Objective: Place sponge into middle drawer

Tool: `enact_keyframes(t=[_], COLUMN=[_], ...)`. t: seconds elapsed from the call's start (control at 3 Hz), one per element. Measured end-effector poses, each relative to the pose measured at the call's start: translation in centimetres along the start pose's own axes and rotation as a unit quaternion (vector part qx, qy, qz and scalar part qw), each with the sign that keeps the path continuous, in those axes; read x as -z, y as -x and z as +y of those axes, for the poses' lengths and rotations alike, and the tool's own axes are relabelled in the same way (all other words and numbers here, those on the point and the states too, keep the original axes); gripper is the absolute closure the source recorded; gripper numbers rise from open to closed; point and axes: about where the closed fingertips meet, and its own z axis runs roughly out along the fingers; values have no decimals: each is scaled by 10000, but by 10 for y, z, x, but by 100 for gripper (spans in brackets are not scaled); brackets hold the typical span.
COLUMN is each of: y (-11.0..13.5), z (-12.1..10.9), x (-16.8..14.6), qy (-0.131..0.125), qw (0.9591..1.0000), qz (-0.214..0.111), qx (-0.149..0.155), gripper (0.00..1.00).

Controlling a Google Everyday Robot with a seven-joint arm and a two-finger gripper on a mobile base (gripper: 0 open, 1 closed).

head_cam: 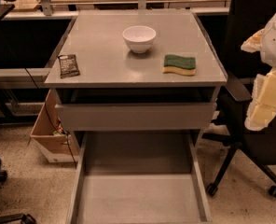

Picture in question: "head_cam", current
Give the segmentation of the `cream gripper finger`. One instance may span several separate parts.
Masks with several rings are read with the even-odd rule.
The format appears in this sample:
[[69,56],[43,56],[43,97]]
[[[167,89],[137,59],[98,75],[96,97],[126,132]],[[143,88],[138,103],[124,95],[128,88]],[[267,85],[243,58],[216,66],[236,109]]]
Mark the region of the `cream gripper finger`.
[[247,40],[245,40],[241,44],[241,50],[254,53],[261,50],[261,38],[263,35],[264,30],[261,29],[250,36]]
[[255,78],[252,102],[248,106],[245,127],[250,131],[261,131],[269,126],[276,116],[276,68],[265,76]]

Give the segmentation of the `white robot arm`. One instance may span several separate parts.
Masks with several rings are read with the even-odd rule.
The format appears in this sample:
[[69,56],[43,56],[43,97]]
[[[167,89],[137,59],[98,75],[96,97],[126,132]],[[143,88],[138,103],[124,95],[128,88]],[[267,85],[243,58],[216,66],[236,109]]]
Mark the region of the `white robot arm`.
[[266,75],[256,75],[244,121],[248,130],[260,131],[276,117],[276,13],[263,29],[242,43],[241,50],[258,51],[261,61],[271,67]]

